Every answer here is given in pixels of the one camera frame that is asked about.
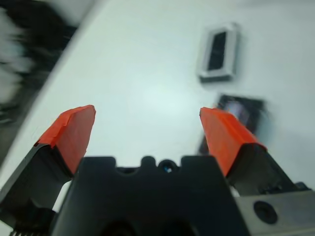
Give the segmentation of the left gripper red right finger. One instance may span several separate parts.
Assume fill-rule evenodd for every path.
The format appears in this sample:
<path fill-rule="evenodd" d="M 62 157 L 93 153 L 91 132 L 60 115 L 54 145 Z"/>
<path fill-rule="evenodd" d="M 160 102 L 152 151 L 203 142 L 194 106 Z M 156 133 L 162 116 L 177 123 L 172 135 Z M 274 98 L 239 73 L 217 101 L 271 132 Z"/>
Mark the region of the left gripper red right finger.
<path fill-rule="evenodd" d="M 308 191 L 294 183 L 269 154 L 268 149 L 232 114 L 217 109 L 200 109 L 209 153 L 241 196 Z"/>

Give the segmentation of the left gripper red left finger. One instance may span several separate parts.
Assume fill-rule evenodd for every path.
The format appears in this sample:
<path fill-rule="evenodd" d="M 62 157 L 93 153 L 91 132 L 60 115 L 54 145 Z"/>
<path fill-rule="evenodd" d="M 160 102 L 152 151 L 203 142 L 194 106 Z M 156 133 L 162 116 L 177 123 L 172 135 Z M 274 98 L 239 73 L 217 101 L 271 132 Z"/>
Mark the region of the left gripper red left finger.
<path fill-rule="evenodd" d="M 15 149 L 0 177 L 0 209 L 52 208 L 86 153 L 95 116 L 93 105 L 67 110 L 37 140 Z"/>

